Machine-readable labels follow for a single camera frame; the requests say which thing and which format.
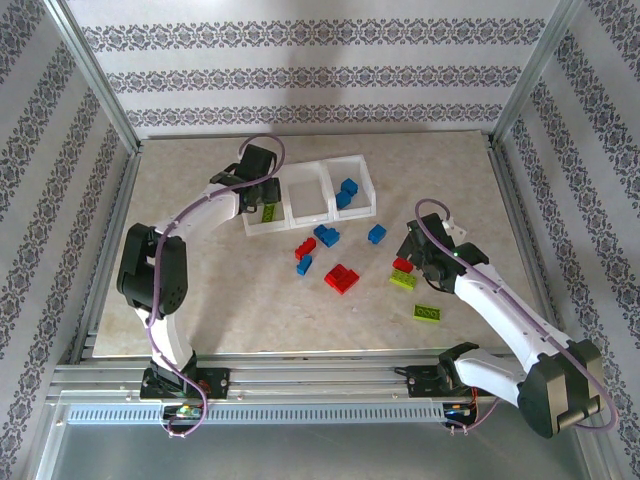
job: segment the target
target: damask wallpaper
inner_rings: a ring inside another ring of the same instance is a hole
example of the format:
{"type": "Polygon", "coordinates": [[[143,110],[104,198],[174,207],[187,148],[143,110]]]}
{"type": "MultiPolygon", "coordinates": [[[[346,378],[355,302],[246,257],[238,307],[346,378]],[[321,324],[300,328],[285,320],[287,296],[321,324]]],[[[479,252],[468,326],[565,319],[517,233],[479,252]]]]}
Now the damask wallpaper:
{"type": "Polygon", "coordinates": [[[555,311],[603,352],[623,478],[640,478],[640,16],[580,8],[502,145],[555,311]]]}
{"type": "Polygon", "coordinates": [[[24,478],[128,154],[39,0],[0,0],[0,479],[24,478]]]}
{"type": "Polygon", "coordinates": [[[488,132],[557,1],[69,5],[138,135],[149,138],[488,132]]]}

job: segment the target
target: white plastic tray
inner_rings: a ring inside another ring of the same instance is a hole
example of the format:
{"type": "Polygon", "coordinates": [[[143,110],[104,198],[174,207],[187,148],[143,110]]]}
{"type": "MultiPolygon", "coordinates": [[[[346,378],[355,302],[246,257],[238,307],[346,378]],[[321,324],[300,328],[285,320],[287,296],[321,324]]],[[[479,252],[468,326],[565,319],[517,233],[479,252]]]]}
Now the white plastic tray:
{"type": "Polygon", "coordinates": [[[376,191],[362,155],[287,164],[276,177],[282,201],[276,205],[274,221],[262,223],[262,207],[256,213],[243,214],[249,236],[376,214],[376,191]],[[346,208],[338,210],[336,194],[347,178],[358,184],[358,193],[346,208]]]}

